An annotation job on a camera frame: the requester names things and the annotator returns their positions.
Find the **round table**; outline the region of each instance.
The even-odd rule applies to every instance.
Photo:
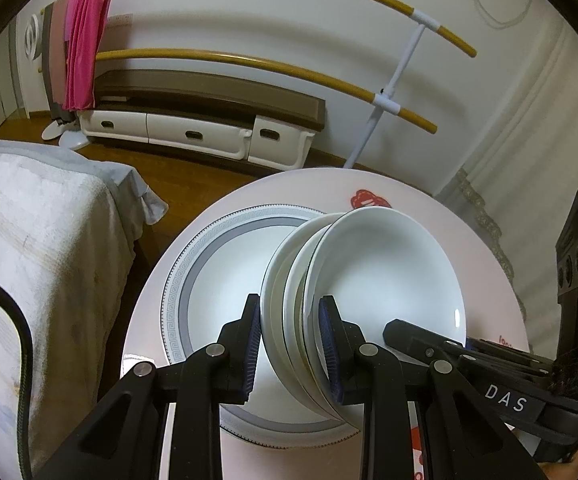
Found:
[[[268,176],[242,187],[207,208],[178,235],[160,258],[133,311],[124,342],[130,367],[147,358],[167,366],[160,332],[165,280],[191,239],[213,221],[251,206],[282,203],[322,212],[386,205],[411,216],[438,240],[449,257],[463,293],[467,335],[527,351],[527,334],[518,302],[505,273],[479,237],[449,209],[430,196],[374,173],[338,168],[295,170]],[[167,478],[173,406],[169,410],[160,478]],[[361,437],[317,449],[255,446],[221,431],[226,480],[352,480],[359,476]]]

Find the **curtain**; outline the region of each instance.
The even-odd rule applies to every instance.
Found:
[[[578,35],[558,17],[483,140],[437,195],[492,249],[530,347],[556,355],[556,240],[578,190]]]

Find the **bed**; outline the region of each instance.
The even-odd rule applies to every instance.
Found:
[[[134,241],[167,205],[131,167],[0,140],[0,286],[31,328],[29,444],[36,470],[96,403],[104,346]],[[19,341],[0,310],[0,478],[21,477]]]

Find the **plate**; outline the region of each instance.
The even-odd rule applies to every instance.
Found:
[[[321,228],[309,238],[291,265],[283,297],[283,334],[291,368],[293,368],[293,373],[298,378],[304,391],[317,403],[321,410],[328,413],[330,417],[340,419],[331,401],[327,400],[316,383],[309,366],[302,330],[303,295],[307,268],[309,267],[313,251],[316,250],[318,242],[327,229],[329,229],[329,226]]]
[[[161,329],[169,363],[215,342],[222,326],[238,319],[247,295],[259,292],[277,247],[313,209],[263,205],[216,220],[198,233],[175,261],[165,283]],[[310,447],[349,435],[340,422],[313,422],[314,414],[285,389],[260,345],[255,387],[244,406],[221,406],[221,426],[268,447]]]
[[[333,224],[342,215],[343,213],[333,213],[319,216],[305,222],[291,232],[271,258],[260,291],[262,337],[271,366],[278,378],[280,378],[281,383],[303,406],[326,418],[329,418],[330,413],[325,412],[307,394],[291,366],[283,334],[283,297],[291,264],[293,264],[303,245],[317,231]]]
[[[440,244],[421,224],[376,206],[357,209],[334,222],[309,263],[302,329],[318,386],[356,428],[362,428],[362,407],[336,404],[329,389],[318,325],[318,303],[325,295],[334,296],[341,318],[360,326],[368,342],[386,347],[384,326],[403,319],[465,343],[458,279]]]

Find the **wall socket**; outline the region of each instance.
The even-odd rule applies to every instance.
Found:
[[[133,14],[116,14],[106,20],[107,27],[129,27],[133,23]]]

